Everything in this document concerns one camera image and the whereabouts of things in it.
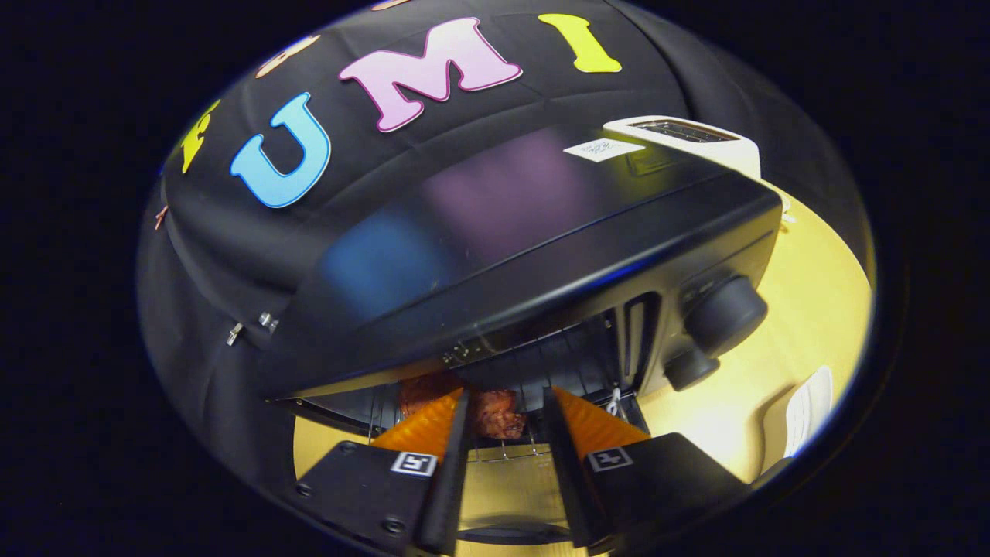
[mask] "black toaster oven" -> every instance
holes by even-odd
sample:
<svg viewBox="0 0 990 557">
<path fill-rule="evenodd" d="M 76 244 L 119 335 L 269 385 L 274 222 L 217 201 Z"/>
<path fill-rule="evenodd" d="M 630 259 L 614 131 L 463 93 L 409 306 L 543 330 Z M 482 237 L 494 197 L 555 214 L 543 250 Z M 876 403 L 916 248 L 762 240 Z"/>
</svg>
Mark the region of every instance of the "black toaster oven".
<svg viewBox="0 0 990 557">
<path fill-rule="evenodd" d="M 540 442 L 550 385 L 618 395 L 647 430 L 638 394 L 703 380 L 766 315 L 755 289 L 781 199 L 688 151 L 561 125 L 404 186 L 337 239 L 270 327 L 269 401 L 370 439 L 401 419 L 397 382 L 452 370 L 516 390 L 525 442 Z"/>
</svg>

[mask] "white paper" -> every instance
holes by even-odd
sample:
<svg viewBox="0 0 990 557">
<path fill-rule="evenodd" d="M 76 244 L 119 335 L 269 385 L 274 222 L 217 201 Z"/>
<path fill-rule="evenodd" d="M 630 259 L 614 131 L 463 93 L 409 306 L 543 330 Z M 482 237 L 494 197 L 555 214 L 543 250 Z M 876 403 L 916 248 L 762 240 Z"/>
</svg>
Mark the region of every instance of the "white paper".
<svg viewBox="0 0 990 557">
<path fill-rule="evenodd" d="M 587 159 L 593 163 L 601 163 L 602 161 L 607 161 L 612 157 L 618 157 L 619 155 L 625 155 L 634 151 L 641 151 L 643 149 L 645 149 L 645 147 L 642 145 L 635 145 L 624 141 L 610 139 L 599 139 L 589 141 L 588 143 L 582 143 L 581 145 L 575 145 L 574 147 L 569 147 L 563 151 L 571 155 L 577 155 L 582 159 Z"/>
</svg>

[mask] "label sticker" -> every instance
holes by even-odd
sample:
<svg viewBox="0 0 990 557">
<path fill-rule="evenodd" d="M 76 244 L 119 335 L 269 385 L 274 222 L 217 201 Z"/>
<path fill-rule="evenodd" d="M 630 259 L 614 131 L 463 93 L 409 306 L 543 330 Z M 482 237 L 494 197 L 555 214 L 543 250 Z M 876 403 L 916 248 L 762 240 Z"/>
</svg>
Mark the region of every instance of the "label sticker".
<svg viewBox="0 0 990 557">
<path fill-rule="evenodd" d="M 589 141 L 588 143 L 582 143 L 581 145 L 575 145 L 574 147 L 569 147 L 563 151 L 565 153 L 570 153 L 583 159 L 587 159 L 592 163 L 601 163 L 602 161 L 607 161 L 612 157 L 626 155 L 628 153 L 641 151 L 643 149 L 646 149 L 646 147 L 626 143 L 624 141 L 603 138 L 600 140 Z"/>
<path fill-rule="evenodd" d="M 591 468 L 595 472 L 605 472 L 633 464 L 633 459 L 629 458 L 622 447 L 589 453 L 588 459 L 591 461 Z"/>
<path fill-rule="evenodd" d="M 392 464 L 392 472 L 409 474 L 410 476 L 432 476 L 437 467 L 437 457 L 419 453 L 399 453 L 399 458 Z"/>
</svg>

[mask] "yellow letter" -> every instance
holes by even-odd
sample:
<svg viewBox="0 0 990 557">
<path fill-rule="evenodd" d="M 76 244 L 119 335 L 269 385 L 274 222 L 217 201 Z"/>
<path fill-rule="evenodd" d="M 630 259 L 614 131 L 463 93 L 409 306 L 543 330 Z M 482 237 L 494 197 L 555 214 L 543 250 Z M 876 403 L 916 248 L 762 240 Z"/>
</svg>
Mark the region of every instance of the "yellow letter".
<svg viewBox="0 0 990 557">
<path fill-rule="evenodd" d="M 210 125 L 210 112 L 212 112 L 214 108 L 217 108 L 218 104 L 220 104 L 219 100 L 213 103 L 213 106 L 206 109 L 206 113 L 200 117 L 199 122 L 196 122 L 196 125 L 192 127 L 192 130 L 189 130 L 189 133 L 186 135 L 185 139 L 182 140 L 183 174 L 189 170 L 189 164 L 192 163 L 192 160 L 196 157 L 196 153 L 199 152 L 200 146 L 203 145 L 203 133 L 206 132 L 207 126 Z"/>
<path fill-rule="evenodd" d="M 591 34 L 588 20 L 566 14 L 543 14 L 540 21 L 556 27 L 567 40 L 577 55 L 574 67 L 585 73 L 615 73 L 622 70 L 619 61 L 612 59 Z"/>
</svg>

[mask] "blue letter u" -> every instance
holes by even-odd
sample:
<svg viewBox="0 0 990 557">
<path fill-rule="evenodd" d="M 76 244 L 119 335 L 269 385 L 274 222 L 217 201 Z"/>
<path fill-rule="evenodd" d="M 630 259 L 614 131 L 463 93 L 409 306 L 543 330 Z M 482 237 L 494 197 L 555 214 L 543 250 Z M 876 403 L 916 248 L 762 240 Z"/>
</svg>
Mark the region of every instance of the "blue letter u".
<svg viewBox="0 0 990 557">
<path fill-rule="evenodd" d="M 285 103 L 271 117 L 271 127 L 285 126 L 303 148 L 303 161 L 283 174 L 261 150 L 264 136 L 258 134 L 234 157 L 231 175 L 240 176 L 258 201 L 274 209 L 295 203 L 320 179 L 330 162 L 330 137 L 306 108 L 309 93 L 302 93 Z"/>
</svg>

